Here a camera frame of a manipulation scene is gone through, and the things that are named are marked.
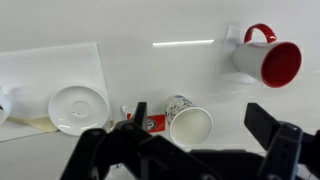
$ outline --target saucer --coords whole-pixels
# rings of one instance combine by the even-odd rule
[[[49,102],[49,117],[61,131],[79,136],[92,128],[101,128],[109,116],[109,103],[97,90],[70,86],[57,92]]]

